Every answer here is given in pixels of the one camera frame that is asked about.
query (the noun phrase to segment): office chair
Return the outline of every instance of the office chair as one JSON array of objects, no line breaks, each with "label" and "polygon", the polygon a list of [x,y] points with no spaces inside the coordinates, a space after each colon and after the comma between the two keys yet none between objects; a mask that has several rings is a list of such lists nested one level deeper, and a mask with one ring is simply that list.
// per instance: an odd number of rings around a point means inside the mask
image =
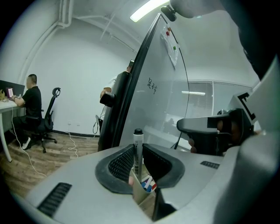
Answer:
[{"label": "office chair", "polygon": [[[38,126],[34,127],[35,133],[38,133],[38,134],[31,135],[31,139],[33,142],[41,141],[42,147],[43,147],[43,153],[46,153],[44,140],[53,140],[54,143],[57,143],[56,139],[48,136],[48,132],[52,131],[52,129],[53,129],[53,120],[52,120],[53,111],[51,112],[51,109],[53,107],[55,99],[60,95],[60,88],[59,87],[54,88],[52,91],[52,94],[53,94],[53,97],[49,103],[49,107],[48,107],[47,113],[45,114],[45,118],[41,119],[40,124]],[[33,117],[33,116],[26,116],[26,117],[33,121],[40,120],[39,117]]]}]

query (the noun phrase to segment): white desk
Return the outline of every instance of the white desk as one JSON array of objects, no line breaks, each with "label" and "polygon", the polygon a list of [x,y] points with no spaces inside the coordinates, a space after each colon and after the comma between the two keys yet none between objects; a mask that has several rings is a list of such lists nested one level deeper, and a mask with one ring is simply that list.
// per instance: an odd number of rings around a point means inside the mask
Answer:
[{"label": "white desk", "polygon": [[0,101],[0,136],[1,136],[1,141],[2,141],[4,152],[5,152],[9,162],[12,162],[12,158],[10,156],[10,153],[9,153],[9,150],[8,150],[8,147],[6,144],[5,136],[4,136],[2,113],[12,110],[12,108],[14,108],[14,107],[17,107],[17,105],[15,104],[15,102],[13,102],[11,100],[9,100],[9,102],[6,102],[6,103]]}]

